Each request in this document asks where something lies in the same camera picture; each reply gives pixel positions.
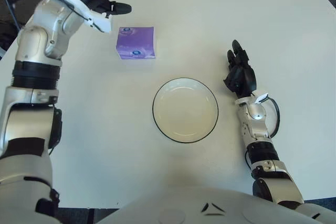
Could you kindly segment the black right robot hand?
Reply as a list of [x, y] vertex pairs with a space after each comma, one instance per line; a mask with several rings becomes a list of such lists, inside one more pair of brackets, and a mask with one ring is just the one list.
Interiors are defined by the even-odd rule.
[[223, 82], [239, 99], [249, 97], [257, 89], [255, 72], [246, 51], [237, 40], [233, 40], [232, 48], [227, 52], [229, 73]]

